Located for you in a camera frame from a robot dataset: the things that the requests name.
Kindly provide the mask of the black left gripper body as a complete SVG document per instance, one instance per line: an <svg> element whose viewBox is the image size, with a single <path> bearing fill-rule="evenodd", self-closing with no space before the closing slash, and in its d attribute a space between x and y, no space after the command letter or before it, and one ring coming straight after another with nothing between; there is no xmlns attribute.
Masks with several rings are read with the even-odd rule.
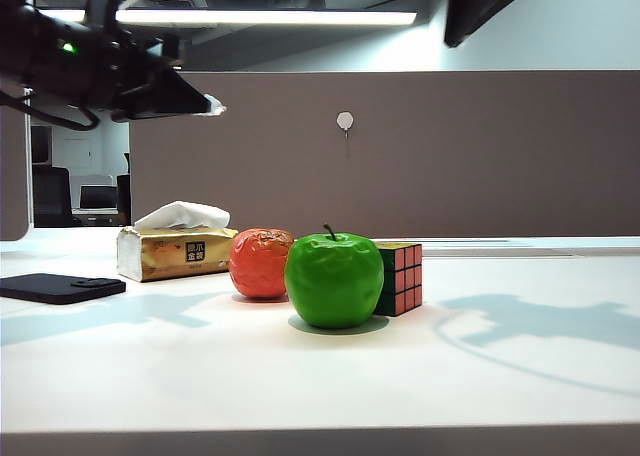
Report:
<svg viewBox="0 0 640 456"><path fill-rule="evenodd" d="M178 85L173 64L179 60L177 35L138 41L124 31L103 49L82 104L111 112L161 112Z"/></svg>

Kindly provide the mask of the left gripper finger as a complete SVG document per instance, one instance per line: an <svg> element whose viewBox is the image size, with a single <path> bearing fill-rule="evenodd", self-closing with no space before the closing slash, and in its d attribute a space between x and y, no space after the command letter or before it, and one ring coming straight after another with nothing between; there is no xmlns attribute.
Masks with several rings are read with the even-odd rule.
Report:
<svg viewBox="0 0 640 456"><path fill-rule="evenodd" d="M111 110L111 119L118 123L185 115L207 116L208 112L203 108L160 108L142 110L135 110L132 108L113 108Z"/></svg>
<svg viewBox="0 0 640 456"><path fill-rule="evenodd" d="M153 74L147 82L129 90L127 108L203 108L207 116L221 116L226 111L218 99L198 91L172 68Z"/></svg>

